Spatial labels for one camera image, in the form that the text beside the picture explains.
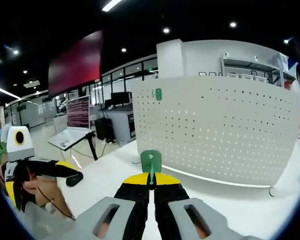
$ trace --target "white counter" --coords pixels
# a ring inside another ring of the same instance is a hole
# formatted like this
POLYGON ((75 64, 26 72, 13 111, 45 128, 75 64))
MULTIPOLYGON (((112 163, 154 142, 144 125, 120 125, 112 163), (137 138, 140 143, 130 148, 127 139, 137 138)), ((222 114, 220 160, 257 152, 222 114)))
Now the white counter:
MULTIPOLYGON (((59 186, 74 216, 106 196, 113 197, 126 178, 141 173, 141 164, 132 164, 135 162, 138 151, 137 142, 133 141, 86 166, 82 170, 84 179, 77 186, 67 187, 60 178, 59 186)), ((190 198, 202 199, 223 214, 234 231, 267 240, 282 226, 300 198, 300 143, 296 142, 283 175, 271 189, 275 197, 269 195, 268 189, 225 185, 167 169, 162 172, 179 179, 190 198)), ((153 195, 151 191, 143 240, 161 239, 153 195)))

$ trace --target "red screen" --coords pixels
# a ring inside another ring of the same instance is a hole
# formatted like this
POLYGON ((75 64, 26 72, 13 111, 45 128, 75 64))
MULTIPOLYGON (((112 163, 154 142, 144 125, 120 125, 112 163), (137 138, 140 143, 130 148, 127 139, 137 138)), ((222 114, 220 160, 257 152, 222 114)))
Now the red screen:
POLYGON ((66 92, 100 78, 102 31, 77 41, 68 51, 50 62, 49 95, 66 92))

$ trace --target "laptop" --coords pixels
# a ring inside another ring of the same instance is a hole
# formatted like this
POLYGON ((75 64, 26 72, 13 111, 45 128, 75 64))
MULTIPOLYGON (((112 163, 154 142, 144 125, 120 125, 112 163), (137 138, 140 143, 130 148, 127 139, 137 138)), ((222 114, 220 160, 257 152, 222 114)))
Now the laptop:
POLYGON ((49 139, 49 143, 66 151, 91 133, 90 95, 67 103, 67 128, 49 139))

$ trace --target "white perforated panel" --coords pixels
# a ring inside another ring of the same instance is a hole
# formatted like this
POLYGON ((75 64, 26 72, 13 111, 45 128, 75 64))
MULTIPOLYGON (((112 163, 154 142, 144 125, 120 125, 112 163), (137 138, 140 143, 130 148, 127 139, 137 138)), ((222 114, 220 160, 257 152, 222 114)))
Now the white perforated panel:
POLYGON ((211 180, 275 185, 299 132, 296 95, 263 82, 153 79, 136 82, 132 95, 139 153, 156 149, 164 166, 211 180))

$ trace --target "white robot head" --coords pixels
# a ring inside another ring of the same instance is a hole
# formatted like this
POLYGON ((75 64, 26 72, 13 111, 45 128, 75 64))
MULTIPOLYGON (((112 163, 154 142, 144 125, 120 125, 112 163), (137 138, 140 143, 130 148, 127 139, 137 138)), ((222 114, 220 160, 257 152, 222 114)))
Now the white robot head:
POLYGON ((34 145, 26 126, 12 126, 6 141, 9 162, 24 160, 35 156, 34 145))

